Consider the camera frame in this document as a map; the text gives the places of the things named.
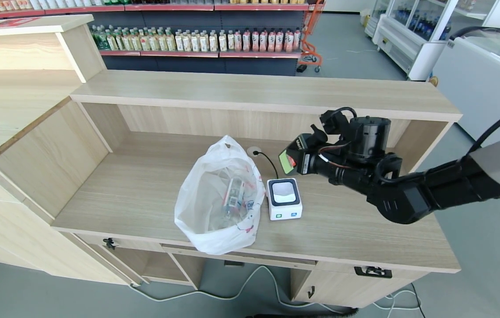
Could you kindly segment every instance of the white barcode scanner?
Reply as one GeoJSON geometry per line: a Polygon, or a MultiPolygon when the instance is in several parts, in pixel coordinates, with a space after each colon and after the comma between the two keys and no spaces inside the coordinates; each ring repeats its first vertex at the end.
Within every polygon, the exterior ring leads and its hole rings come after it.
{"type": "Polygon", "coordinates": [[[270,179],[267,184],[270,220],[299,219],[303,204],[295,178],[270,179]]]}

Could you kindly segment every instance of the checkout counter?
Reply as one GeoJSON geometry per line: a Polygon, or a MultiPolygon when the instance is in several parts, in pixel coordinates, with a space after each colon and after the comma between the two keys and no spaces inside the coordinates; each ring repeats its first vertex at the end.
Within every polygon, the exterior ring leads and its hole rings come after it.
{"type": "MultiPolygon", "coordinates": [[[[207,258],[251,262],[290,268],[292,300],[349,307],[460,270],[433,215],[391,223],[362,195],[317,175],[298,177],[301,219],[272,222],[262,205],[256,242],[236,252],[199,252],[174,224],[181,184],[220,137],[275,157],[342,106],[391,119],[388,151],[403,157],[403,173],[415,171],[462,116],[434,86],[107,70],[92,20],[50,16],[0,28],[0,262],[195,289],[207,258]]],[[[275,177],[265,158],[254,161],[264,179],[275,177]]]]}

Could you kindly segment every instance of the white plastic bag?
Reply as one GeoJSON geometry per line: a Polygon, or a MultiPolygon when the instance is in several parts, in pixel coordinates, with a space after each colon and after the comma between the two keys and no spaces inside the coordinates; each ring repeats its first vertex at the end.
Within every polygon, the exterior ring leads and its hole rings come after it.
{"type": "Polygon", "coordinates": [[[256,240],[265,188],[246,151],[230,136],[209,147],[187,175],[175,203],[175,225],[201,252],[222,255],[256,240]],[[230,179],[244,180],[240,217],[224,213],[230,179]]]}

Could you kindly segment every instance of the wooden counter top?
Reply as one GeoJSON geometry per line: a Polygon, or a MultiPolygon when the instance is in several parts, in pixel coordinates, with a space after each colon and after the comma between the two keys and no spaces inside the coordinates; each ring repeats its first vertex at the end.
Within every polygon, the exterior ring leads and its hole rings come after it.
{"type": "MultiPolygon", "coordinates": [[[[58,15],[43,16],[40,18],[20,18],[15,20],[20,22],[20,24],[18,26],[5,25],[4,27],[0,27],[0,36],[65,32],[93,21],[93,16],[91,14],[58,15]]],[[[0,20],[0,23],[8,21],[9,20],[0,20]]]]}
{"type": "Polygon", "coordinates": [[[69,70],[0,71],[0,145],[80,84],[69,70]]]}
{"type": "Polygon", "coordinates": [[[425,121],[462,117],[434,86],[412,81],[107,70],[71,97],[78,102],[314,115],[349,106],[358,116],[425,121]]]}
{"type": "MultiPolygon", "coordinates": [[[[191,246],[174,224],[177,193],[195,161],[219,137],[131,132],[109,153],[56,217],[72,233],[153,239],[191,246]]],[[[275,158],[286,141],[238,139],[275,158]]],[[[264,157],[254,158],[264,181],[275,178],[264,157]]],[[[278,171],[281,167],[274,161],[278,171]]],[[[256,242],[241,251],[305,259],[389,264],[390,268],[454,273],[460,269],[433,215],[394,224],[347,187],[318,175],[299,176],[303,217],[272,222],[264,200],[256,242]]]]}

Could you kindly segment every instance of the wall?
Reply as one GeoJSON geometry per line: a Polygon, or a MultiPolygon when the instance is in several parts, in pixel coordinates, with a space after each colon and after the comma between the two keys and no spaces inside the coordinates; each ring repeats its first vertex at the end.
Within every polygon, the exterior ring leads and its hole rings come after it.
{"type": "Polygon", "coordinates": [[[325,11],[360,12],[373,9],[375,0],[326,0],[325,11]]]}

